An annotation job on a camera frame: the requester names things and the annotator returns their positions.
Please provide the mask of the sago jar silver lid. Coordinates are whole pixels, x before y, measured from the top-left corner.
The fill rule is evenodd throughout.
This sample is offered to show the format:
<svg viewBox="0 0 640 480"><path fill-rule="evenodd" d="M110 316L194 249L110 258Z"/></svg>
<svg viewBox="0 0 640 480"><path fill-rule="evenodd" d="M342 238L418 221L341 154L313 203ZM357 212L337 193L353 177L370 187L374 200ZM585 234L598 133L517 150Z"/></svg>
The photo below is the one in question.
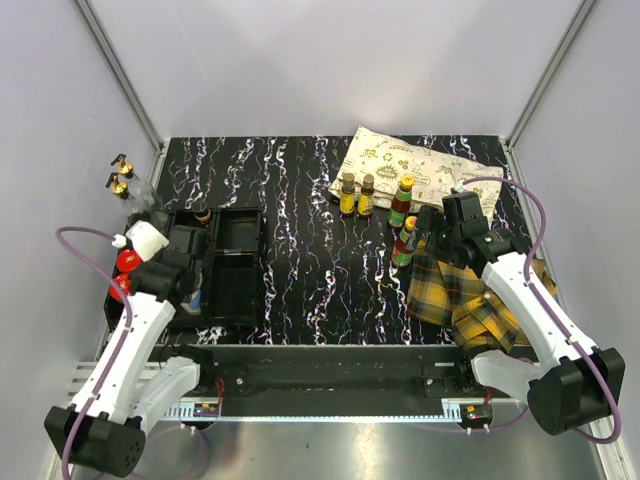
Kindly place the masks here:
<svg viewBox="0 0 640 480"><path fill-rule="evenodd" d="M191 293L181 303L183 310L191 316L199 316L201 314L201 293L200 289Z"/></svg>

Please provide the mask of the yellow label bottle brown cap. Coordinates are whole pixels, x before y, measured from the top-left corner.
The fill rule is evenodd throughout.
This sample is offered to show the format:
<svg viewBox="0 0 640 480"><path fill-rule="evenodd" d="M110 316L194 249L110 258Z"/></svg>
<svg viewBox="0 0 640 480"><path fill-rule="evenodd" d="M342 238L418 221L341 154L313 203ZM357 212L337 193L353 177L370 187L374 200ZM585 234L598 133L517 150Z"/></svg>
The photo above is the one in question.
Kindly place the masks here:
<svg viewBox="0 0 640 480"><path fill-rule="evenodd" d="M342 215L351 215L355 211L355 176L344 173L342 177L339 210Z"/></svg>

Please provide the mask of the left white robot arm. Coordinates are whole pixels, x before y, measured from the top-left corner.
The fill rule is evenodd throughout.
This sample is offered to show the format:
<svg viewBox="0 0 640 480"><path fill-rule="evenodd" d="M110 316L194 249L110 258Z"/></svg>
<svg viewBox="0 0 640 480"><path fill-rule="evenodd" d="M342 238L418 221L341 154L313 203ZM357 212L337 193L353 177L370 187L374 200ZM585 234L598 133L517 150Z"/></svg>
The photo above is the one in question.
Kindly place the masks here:
<svg viewBox="0 0 640 480"><path fill-rule="evenodd" d="M195 291L197 275L163 261L170 241L146 221L106 238L115 247L131 245L142 262L127 290L104 276L123 303L120 320L69 405L52 407L45 418L65 479L71 466L127 477L140 460L148 432L167 411L187 393L203 396L217 385L212 353L188 345L180 346L144 385L138 383L157 338Z"/></svg>

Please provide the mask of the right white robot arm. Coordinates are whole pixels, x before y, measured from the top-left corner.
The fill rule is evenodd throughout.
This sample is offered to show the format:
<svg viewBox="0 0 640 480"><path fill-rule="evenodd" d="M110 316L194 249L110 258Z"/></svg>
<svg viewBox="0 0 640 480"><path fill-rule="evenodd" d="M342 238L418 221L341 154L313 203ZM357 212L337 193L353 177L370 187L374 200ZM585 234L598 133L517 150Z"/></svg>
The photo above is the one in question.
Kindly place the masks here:
<svg viewBox="0 0 640 480"><path fill-rule="evenodd" d="M420 208L414 237L436 259L470 268L514 315L537 361L509 356L504 348L473 353L454 371L466 396L490 387L528 406L550 435L612 417L608 442L621 430L618 401L625 362L614 348L602 350L562 310L535 275L525 245L509 230L493 229L474 192L448 195L444 208Z"/></svg>

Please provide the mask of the red lid chili jar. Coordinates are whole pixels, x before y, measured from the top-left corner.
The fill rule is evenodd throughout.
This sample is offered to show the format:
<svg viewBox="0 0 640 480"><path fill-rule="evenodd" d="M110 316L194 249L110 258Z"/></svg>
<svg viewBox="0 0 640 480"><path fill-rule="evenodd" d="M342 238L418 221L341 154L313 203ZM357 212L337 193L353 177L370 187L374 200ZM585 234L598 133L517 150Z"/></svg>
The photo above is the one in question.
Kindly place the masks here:
<svg viewBox="0 0 640 480"><path fill-rule="evenodd" d="M109 294L113 299L122 303L123 299L121 294L123 294L124 296L128 296L130 294L130 274L128 272L119 273L113 278L113 280L118 285L118 287L115 288L114 286L110 286Z"/></svg>
<svg viewBox="0 0 640 480"><path fill-rule="evenodd" d="M130 273L142 263L142 258L133 249L123 249L116 258L116 268L121 273Z"/></svg>

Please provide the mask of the short green label sauce bottle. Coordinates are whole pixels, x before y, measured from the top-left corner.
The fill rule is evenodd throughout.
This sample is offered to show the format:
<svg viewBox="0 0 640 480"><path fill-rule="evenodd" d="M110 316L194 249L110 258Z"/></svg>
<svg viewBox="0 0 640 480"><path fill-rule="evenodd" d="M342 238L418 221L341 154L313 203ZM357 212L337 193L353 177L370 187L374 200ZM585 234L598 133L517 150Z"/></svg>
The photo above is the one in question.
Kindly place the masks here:
<svg viewBox="0 0 640 480"><path fill-rule="evenodd" d="M417 217L414 215L408 216L396 238L392 254L391 263L396 268L404 268L411 264L415 247L409 246L409 240L414 233Z"/></svg>

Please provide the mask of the clear pump bottle gold top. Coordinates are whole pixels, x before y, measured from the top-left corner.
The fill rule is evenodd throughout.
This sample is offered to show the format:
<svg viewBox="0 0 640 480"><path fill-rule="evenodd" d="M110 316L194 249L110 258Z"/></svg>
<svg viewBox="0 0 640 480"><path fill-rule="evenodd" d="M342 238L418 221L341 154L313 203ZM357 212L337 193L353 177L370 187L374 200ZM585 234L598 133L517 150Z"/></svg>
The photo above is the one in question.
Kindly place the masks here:
<svg viewBox="0 0 640 480"><path fill-rule="evenodd" d="M116 169L116 172L118 173L119 178L125 181L130 186L132 191L137 191L138 189L140 189L140 190L143 190L144 192L149 192L153 195L156 201L160 201L161 204L163 205L155 188L149 182L147 182L146 180L143 180L137 175L137 173L135 172L134 166L126 159L125 154L118 154L116 158L111 162L111 166Z"/></svg>

